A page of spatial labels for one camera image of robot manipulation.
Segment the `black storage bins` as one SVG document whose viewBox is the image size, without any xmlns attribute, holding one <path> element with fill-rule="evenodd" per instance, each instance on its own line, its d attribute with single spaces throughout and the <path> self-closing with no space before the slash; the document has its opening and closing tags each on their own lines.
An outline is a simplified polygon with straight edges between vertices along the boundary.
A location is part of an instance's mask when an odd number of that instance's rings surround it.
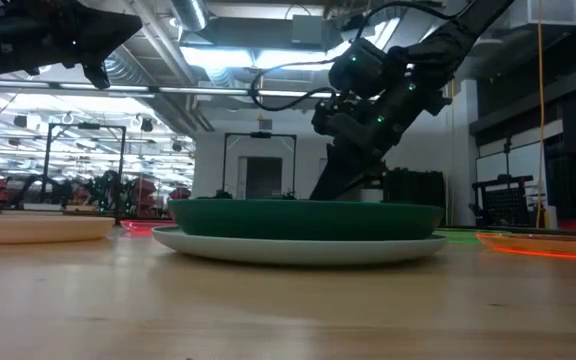
<svg viewBox="0 0 576 360">
<path fill-rule="evenodd" d="M 386 173 L 384 201 L 445 207 L 446 190 L 442 172 L 395 168 Z"/>
</svg>

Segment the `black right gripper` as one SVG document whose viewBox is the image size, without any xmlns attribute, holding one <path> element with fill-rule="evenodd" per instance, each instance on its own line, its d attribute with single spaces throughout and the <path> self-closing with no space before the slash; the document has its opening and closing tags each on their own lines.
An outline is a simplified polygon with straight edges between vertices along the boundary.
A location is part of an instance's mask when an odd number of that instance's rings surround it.
<svg viewBox="0 0 576 360">
<path fill-rule="evenodd" d="M 359 116 L 336 115 L 333 143 L 326 146 L 327 164 L 310 194 L 315 201 L 332 201 L 359 184 L 381 177 L 381 160 L 398 145 L 404 132 L 426 111 L 433 116 L 451 104 L 442 90 L 413 83 L 386 90 Z"/>
</svg>

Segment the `small black metal frame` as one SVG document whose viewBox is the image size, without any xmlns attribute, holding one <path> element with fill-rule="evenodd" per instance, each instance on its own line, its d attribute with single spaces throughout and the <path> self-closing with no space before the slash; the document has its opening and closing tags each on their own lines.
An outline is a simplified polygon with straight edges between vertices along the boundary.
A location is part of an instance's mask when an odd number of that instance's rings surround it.
<svg viewBox="0 0 576 360">
<path fill-rule="evenodd" d="M 281 158 L 282 189 L 276 198 L 294 197 L 297 136 L 270 132 L 225 133 L 221 192 L 246 198 L 246 165 L 249 157 Z"/>
</svg>

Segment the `orange translucent plastic plate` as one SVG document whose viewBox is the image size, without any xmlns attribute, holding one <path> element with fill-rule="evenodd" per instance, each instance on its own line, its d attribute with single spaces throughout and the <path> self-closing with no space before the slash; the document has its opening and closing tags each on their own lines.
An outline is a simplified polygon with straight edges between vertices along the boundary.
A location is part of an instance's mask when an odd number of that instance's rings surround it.
<svg viewBox="0 0 576 360">
<path fill-rule="evenodd" d="M 476 238 L 498 252 L 576 259 L 576 236 L 479 232 Z"/>
</svg>

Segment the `dark green plastic plate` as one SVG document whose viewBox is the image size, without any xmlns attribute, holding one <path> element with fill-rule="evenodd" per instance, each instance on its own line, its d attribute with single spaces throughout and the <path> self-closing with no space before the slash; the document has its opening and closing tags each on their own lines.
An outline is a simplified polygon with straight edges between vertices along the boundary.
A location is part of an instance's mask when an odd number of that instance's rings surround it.
<svg viewBox="0 0 576 360">
<path fill-rule="evenodd" d="M 186 199 L 169 202 L 185 233 L 269 240 L 416 240 L 432 235 L 444 209 L 408 203 Z"/>
</svg>

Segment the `long ceiling light strip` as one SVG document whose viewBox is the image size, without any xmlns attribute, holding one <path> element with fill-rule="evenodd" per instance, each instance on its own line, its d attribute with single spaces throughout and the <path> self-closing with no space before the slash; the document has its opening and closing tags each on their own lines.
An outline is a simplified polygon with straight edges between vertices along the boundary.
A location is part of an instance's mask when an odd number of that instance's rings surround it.
<svg viewBox="0 0 576 360">
<path fill-rule="evenodd" d="M 29 93 L 46 92 L 86 92 L 96 94 L 118 94 L 119 96 L 150 96 L 151 94 L 184 94 L 207 96 L 236 96 L 245 97 L 249 94 L 245 88 L 216 88 L 216 87 L 160 87 L 143 85 L 111 85 L 106 89 L 98 89 L 92 84 L 59 83 L 26 80 L 1 80 L 0 92 L 6 89 L 26 91 Z"/>
</svg>

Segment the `beige plastic plate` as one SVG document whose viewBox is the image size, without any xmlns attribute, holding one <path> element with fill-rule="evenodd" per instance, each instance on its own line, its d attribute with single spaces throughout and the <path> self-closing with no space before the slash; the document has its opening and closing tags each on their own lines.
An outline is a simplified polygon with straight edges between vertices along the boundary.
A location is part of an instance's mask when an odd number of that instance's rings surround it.
<svg viewBox="0 0 576 360">
<path fill-rule="evenodd" d="M 114 225 L 106 217 L 0 215 L 0 245 L 99 240 Z"/>
</svg>

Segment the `white plastic plate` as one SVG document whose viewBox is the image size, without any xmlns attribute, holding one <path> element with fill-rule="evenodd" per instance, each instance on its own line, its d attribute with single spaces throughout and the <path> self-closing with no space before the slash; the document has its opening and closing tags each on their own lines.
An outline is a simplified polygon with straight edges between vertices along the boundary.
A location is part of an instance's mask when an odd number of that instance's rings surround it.
<svg viewBox="0 0 576 360">
<path fill-rule="evenodd" d="M 189 235 L 177 226 L 152 229 L 160 244 L 186 255 L 252 264 L 295 266 L 377 265 L 429 257 L 448 239 L 332 241 L 270 240 Z"/>
</svg>

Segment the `red translucent plastic plate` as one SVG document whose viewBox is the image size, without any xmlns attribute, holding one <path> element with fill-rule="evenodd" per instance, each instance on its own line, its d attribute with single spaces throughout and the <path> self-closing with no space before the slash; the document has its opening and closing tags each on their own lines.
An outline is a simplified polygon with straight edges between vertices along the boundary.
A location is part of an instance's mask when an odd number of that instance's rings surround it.
<svg viewBox="0 0 576 360">
<path fill-rule="evenodd" d="M 172 220 L 121 220 L 122 228 L 130 233 L 150 235 L 156 227 L 173 226 Z"/>
</svg>

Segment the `silver ceiling duct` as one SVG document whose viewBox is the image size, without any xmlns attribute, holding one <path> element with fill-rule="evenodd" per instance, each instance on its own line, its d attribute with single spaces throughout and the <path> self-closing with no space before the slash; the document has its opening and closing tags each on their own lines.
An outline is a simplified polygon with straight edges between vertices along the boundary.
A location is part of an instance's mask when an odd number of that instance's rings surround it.
<svg viewBox="0 0 576 360">
<path fill-rule="evenodd" d="M 205 0 L 169 1 L 175 19 L 185 31 L 201 31 L 208 25 L 210 15 Z"/>
</svg>

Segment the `whiteboard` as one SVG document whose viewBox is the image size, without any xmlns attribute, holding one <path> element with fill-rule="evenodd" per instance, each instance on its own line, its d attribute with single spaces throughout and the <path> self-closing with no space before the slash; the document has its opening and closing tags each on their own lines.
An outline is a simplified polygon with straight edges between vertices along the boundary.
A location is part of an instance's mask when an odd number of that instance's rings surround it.
<svg viewBox="0 0 576 360">
<path fill-rule="evenodd" d="M 541 198 L 547 203 L 546 161 L 539 142 L 511 148 L 508 153 L 503 150 L 484 155 L 476 159 L 476 180 L 478 182 L 496 180 L 499 175 L 509 174 L 512 177 L 532 176 L 526 182 L 526 193 L 537 198 L 541 188 Z"/>
</svg>

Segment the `black perforated cart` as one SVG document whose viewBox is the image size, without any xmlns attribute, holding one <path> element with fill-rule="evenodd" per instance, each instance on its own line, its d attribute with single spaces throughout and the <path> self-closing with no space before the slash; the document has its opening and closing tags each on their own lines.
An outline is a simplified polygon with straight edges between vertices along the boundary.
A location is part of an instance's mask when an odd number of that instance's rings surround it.
<svg viewBox="0 0 576 360">
<path fill-rule="evenodd" d="M 475 201 L 469 209 L 477 226 L 528 226 L 530 215 L 526 201 L 526 183 L 532 176 L 499 175 L 496 180 L 471 185 Z"/>
</svg>

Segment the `green translucent plastic plate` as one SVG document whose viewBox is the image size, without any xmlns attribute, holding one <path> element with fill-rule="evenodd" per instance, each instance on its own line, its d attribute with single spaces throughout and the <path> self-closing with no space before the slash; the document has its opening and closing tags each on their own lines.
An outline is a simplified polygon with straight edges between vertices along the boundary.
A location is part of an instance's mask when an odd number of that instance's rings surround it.
<svg viewBox="0 0 576 360">
<path fill-rule="evenodd" d="M 477 235 L 484 234 L 508 234 L 508 231 L 491 229 L 470 229 L 470 228 L 438 228 L 433 234 L 446 237 L 452 244 L 479 244 Z"/>
</svg>

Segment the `dark doorway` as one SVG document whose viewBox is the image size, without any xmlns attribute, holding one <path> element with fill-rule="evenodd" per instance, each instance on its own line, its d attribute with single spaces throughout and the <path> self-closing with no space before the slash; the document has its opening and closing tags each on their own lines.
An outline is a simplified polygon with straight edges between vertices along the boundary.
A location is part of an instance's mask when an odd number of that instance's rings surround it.
<svg viewBox="0 0 576 360">
<path fill-rule="evenodd" d="M 281 195 L 282 159 L 249 157 L 246 165 L 246 198 L 270 199 Z"/>
</svg>

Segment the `large black metal frame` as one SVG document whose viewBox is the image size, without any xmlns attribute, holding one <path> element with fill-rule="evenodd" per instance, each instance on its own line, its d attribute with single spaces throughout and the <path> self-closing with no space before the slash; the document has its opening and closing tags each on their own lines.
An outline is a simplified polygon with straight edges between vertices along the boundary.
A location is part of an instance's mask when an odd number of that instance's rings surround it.
<svg viewBox="0 0 576 360">
<path fill-rule="evenodd" d="M 48 170 L 49 170 L 49 162 L 50 162 L 50 155 L 51 155 L 51 146 L 54 140 L 59 138 L 59 135 L 53 135 L 52 132 L 56 127 L 61 127 L 63 130 L 69 130 L 73 127 L 73 124 L 65 124 L 65 123 L 49 123 L 48 124 L 48 131 L 46 135 L 46 146 L 45 146 L 45 156 L 44 156 L 44 164 L 43 164 L 43 173 L 40 177 L 41 179 L 41 190 L 40 190 L 40 200 L 43 201 L 46 198 L 46 186 L 48 182 Z M 115 220 L 115 225 L 119 226 L 121 221 L 121 205 L 120 205 L 120 190 L 119 186 L 121 184 L 121 176 L 123 175 L 123 168 L 124 168 L 124 152 L 125 152 L 125 145 L 126 145 L 126 134 L 127 128 L 121 125 L 103 125 L 103 124 L 95 124 L 90 122 L 83 122 L 76 124 L 76 127 L 80 130 L 91 130 L 91 131 L 100 131 L 102 129 L 112 130 L 118 129 L 121 132 L 121 139 L 120 139 L 120 151 L 119 151 L 119 160 L 118 160 L 118 175 L 115 177 L 114 181 L 114 192 L 113 192 L 113 200 L 114 200 L 114 213 L 113 218 Z"/>
</svg>

